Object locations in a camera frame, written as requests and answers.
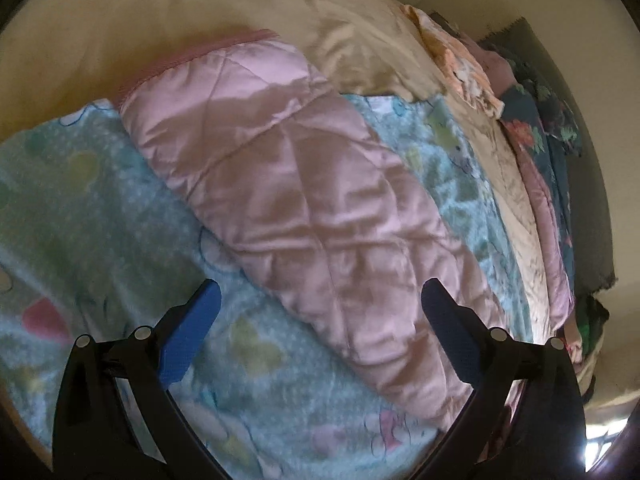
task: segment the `pink quilted blanket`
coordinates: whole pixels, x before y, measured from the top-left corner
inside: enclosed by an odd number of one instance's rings
[[[202,46],[116,101],[254,283],[388,400],[450,426],[470,387],[424,317],[422,284],[439,278],[488,326],[504,313],[418,180],[295,47],[270,31]]]

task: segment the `bed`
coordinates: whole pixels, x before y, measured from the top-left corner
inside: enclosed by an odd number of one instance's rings
[[[228,309],[172,394],[234,478],[404,475],[462,408],[466,390],[426,420],[402,393],[394,403],[384,385],[366,386],[311,317],[283,308],[289,296],[277,291],[290,284],[264,286],[248,251],[207,224],[191,193],[180,200],[175,172],[163,178],[157,150],[128,135],[121,85],[150,62],[248,29],[276,33],[251,36],[266,49],[292,46],[340,110],[359,112],[367,145],[399,157],[412,189],[437,206],[442,236],[476,259],[479,287],[502,307],[492,319],[521,340],[552,335],[512,147],[497,120],[448,86],[395,0],[29,0],[0,36],[0,376],[5,410],[44,463],[73,340],[153,325],[204,278],[221,284]],[[346,273],[349,286],[355,276]],[[157,455],[125,385],[121,394]]]

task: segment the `cartoon print blanket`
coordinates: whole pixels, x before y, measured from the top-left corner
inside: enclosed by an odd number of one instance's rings
[[[348,97],[419,177],[422,191],[434,194],[447,229],[487,272],[512,333],[530,340],[519,274],[506,279],[513,254],[490,186],[444,102]],[[438,171],[425,172],[429,167]],[[0,217],[0,374],[47,446],[73,338],[118,338],[153,324],[204,277],[220,283],[223,313],[173,393],[235,478],[390,478],[407,473],[430,446],[438,418],[420,420],[377,396],[308,326],[252,285],[150,172],[107,102],[0,146]],[[152,452],[148,436],[141,439]]]

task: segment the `orange floral cloth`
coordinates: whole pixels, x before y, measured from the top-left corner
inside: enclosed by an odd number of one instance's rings
[[[450,88],[472,108],[499,119],[504,104],[494,95],[489,78],[466,46],[447,34],[420,9],[411,5],[401,9],[418,28],[425,49],[444,74]]]

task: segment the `dark floral fabric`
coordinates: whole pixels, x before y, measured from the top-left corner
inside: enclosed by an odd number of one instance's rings
[[[518,84],[500,99],[502,124],[531,156],[551,192],[564,269],[574,290],[575,264],[571,238],[571,206],[566,168],[567,155],[580,155],[580,133],[569,107],[526,62],[503,48],[490,46],[511,65]]]

